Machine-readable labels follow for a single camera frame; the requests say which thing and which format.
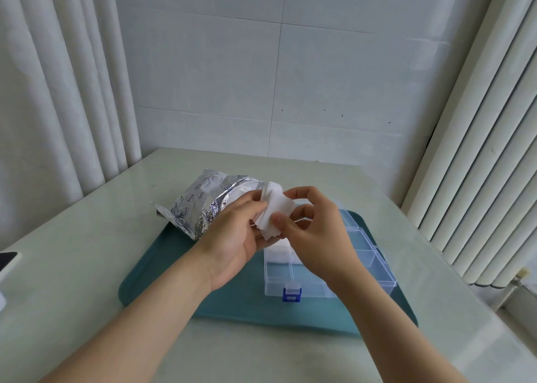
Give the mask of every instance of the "teal tray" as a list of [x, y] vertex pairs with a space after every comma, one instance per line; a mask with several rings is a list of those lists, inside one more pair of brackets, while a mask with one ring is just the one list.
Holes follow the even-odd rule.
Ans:
[[[376, 245], [361, 216], [349, 213]], [[167, 224], [119, 286], [117, 294], [123, 305], [133, 302], [193, 244], [182, 231]], [[418, 325], [399, 284], [390, 297]], [[360, 334], [338, 298], [303, 298], [301, 302], [291, 303], [283, 302], [281, 297], [265, 296], [263, 252], [256, 253], [230, 282], [209, 294], [194, 316], [355, 336]]]

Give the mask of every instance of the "forearm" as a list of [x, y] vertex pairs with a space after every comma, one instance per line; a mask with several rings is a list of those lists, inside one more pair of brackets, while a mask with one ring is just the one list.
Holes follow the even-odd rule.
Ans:
[[330, 288], [351, 313], [383, 381], [467, 381], [361, 264], [332, 280]]
[[44, 382], [149, 381], [210, 291], [204, 259], [193, 248]]

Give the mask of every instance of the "silver foil bag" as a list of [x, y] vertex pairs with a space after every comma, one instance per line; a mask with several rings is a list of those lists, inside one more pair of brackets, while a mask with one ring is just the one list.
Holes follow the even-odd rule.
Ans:
[[176, 199], [171, 209], [155, 207], [175, 227], [192, 240], [198, 240], [227, 204], [245, 192], [262, 187], [263, 182], [247, 175], [226, 175], [208, 168]]

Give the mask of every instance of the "blue latch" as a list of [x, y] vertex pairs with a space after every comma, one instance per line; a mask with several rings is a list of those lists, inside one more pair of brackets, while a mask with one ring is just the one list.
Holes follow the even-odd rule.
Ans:
[[284, 295], [281, 300], [283, 302], [300, 302], [301, 295], [300, 283], [285, 283]]

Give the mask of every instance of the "plastic box lid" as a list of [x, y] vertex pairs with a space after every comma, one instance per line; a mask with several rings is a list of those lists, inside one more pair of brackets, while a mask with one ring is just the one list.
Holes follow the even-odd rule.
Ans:
[[[390, 294], [397, 285], [390, 267], [365, 231], [349, 215], [339, 210], [354, 250], [362, 264]], [[335, 298], [326, 283], [301, 263], [288, 244], [282, 241], [264, 250], [265, 295], [282, 297], [284, 301], [299, 302], [302, 298]]]

